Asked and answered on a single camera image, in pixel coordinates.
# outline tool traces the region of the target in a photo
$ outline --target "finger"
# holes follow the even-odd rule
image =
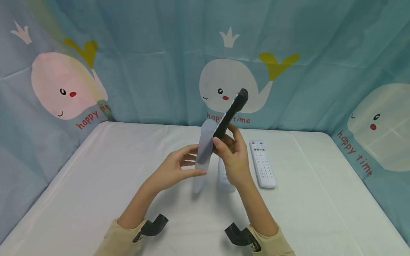
[[[193,156],[191,154],[186,154],[184,155],[181,161],[186,161],[186,160],[196,161],[196,156]]]
[[[177,154],[178,159],[179,159],[179,160],[182,160],[182,158],[183,158],[186,154],[188,154],[188,153],[190,153],[190,152],[198,151],[198,146],[199,146],[198,144],[196,144],[196,145],[188,145],[188,146],[185,146],[185,147],[183,147],[183,148],[181,148],[181,149],[175,151],[175,153]]]
[[[206,175],[206,171],[202,169],[179,170],[181,180],[202,175]]]
[[[191,150],[191,151],[189,152],[189,154],[197,155],[197,154],[198,154],[198,148]]]
[[[229,135],[225,134],[222,138],[222,141],[230,148],[235,144],[235,140]]]
[[[182,161],[180,162],[180,166],[184,167],[184,166],[193,166],[195,165],[195,162],[191,162],[191,161]]]
[[[222,160],[225,160],[227,157],[232,156],[232,152],[229,150],[228,146],[223,143],[219,138],[214,137],[212,139],[212,142],[215,144],[216,151],[215,153],[222,158]]]
[[[238,127],[234,126],[233,124],[228,124],[228,129],[232,132],[233,138],[236,142],[238,142],[239,150],[247,150],[246,143],[244,138],[242,137],[241,132],[239,131]]]

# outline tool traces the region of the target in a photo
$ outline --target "white remote control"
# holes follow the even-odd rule
[[[225,191],[235,191],[236,188],[231,183],[229,183],[228,177],[226,176],[225,164],[222,158],[219,158],[218,163],[218,187]]]
[[[263,188],[276,187],[276,179],[273,175],[272,166],[269,163],[263,142],[260,140],[251,140],[249,145],[252,151],[253,165],[259,186]]]

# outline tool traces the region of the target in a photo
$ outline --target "beige sleeve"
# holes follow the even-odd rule
[[[248,226],[248,229],[262,249],[258,252],[252,252],[253,256],[295,256],[295,252],[286,241],[280,227],[279,232],[271,237],[259,234],[251,225]]]
[[[137,241],[134,241],[138,233],[147,220],[143,220],[135,229],[124,229],[113,220],[104,240],[101,242],[94,256],[134,256],[141,247],[141,235]]]

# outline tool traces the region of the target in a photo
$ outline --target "hand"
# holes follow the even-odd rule
[[[177,184],[181,180],[206,175],[202,169],[183,170],[181,167],[195,165],[198,145],[188,145],[171,152],[159,168],[146,180],[148,187],[159,193]]]
[[[226,135],[222,140],[213,138],[216,146],[214,151],[222,158],[225,164],[226,176],[229,182],[236,188],[253,183],[249,170],[248,148],[239,129],[233,124],[228,125],[228,129],[233,133],[234,139]]]

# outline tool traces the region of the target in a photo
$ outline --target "crown drawing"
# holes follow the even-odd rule
[[[232,36],[232,26],[229,27],[228,33],[223,33],[222,31],[219,32],[222,36],[223,39],[223,44],[225,45],[226,48],[232,48],[233,43],[235,40],[239,37],[239,35],[234,35]]]
[[[28,26],[24,26],[24,29],[22,29],[16,21],[14,21],[14,23],[16,24],[17,31],[12,30],[10,32],[12,34],[20,37],[27,45],[31,44],[32,41],[31,41],[30,35],[28,34]]]

